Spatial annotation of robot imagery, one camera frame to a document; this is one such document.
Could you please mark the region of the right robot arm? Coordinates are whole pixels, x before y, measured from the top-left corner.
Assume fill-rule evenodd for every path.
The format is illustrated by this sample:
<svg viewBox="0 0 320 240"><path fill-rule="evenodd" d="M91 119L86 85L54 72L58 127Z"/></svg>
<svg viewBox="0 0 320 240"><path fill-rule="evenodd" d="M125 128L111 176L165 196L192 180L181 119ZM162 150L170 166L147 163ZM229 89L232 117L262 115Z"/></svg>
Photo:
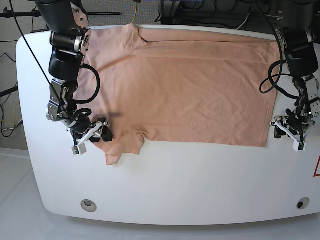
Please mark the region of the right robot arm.
<svg viewBox="0 0 320 240"><path fill-rule="evenodd" d="M50 100L47 118L53 122L63 122L70 131L74 150L79 151L85 141L98 143L110 142L113 134L106 119L90 121L92 110L78 108L96 99L101 88L99 73L85 64L91 37L88 27L88 14L80 0L37 0L35 2L42 18L50 29L49 43L52 54L49 73L53 76L50 83ZM78 89L78 76L81 69L91 71L96 79L93 95L85 100L74 99Z"/></svg>

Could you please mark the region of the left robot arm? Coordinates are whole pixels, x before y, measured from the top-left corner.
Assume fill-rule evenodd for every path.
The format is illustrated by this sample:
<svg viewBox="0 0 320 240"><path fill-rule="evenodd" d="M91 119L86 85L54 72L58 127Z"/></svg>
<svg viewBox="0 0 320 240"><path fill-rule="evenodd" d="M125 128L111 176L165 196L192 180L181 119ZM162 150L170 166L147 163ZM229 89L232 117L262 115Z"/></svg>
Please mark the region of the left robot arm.
<svg viewBox="0 0 320 240"><path fill-rule="evenodd" d="M278 45L280 59L269 67L266 81L271 84L270 88L260 90L260 93L267 94L276 89L285 97L295 100L295 110L287 109L284 116L275 116L271 126L274 127L274 137L280 139L289 136L293 140L293 149L297 152L306 149L309 130L320 116L320 82L314 75L319 69L314 48L316 37L313 34L317 4L316 0L276 2L276 18L279 23L271 30ZM284 65L298 91L297 96L289 94L278 85L284 75Z"/></svg>

